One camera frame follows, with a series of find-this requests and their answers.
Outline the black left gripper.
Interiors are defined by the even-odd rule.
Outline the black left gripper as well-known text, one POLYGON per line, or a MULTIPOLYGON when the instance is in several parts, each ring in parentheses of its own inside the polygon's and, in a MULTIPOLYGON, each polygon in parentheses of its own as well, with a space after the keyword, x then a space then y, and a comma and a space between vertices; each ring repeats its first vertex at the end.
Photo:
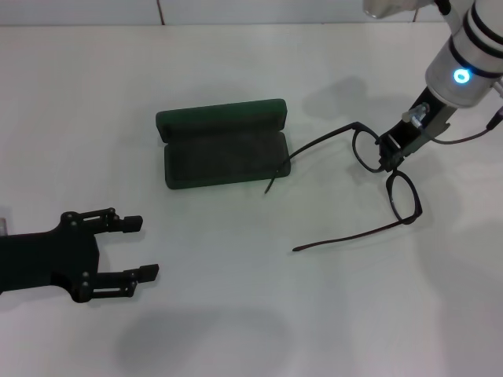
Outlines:
POLYGON ((139 284, 156 280, 160 267, 97 273, 99 250, 94 234, 139 232, 142 224, 142 216, 121 218, 110 207, 64 213, 48 232, 2 236, 1 292, 55 286, 68 292, 74 302, 131 298, 139 284))

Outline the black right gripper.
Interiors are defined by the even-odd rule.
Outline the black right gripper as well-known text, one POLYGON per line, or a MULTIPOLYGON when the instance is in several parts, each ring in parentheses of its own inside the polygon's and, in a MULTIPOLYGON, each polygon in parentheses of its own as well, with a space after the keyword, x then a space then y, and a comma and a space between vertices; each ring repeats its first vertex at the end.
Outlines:
MULTIPOLYGON (((429 108, 421 120, 422 127, 431 137, 438 137, 449 128, 447 122, 457 109, 441 102, 428 88, 414 101, 410 110, 422 104, 427 104, 429 108)), ((380 139, 380 169, 388 170, 390 167, 390 171, 396 170, 403 163, 405 157, 416 152, 428 142, 412 123, 403 120, 382 134, 380 139)))

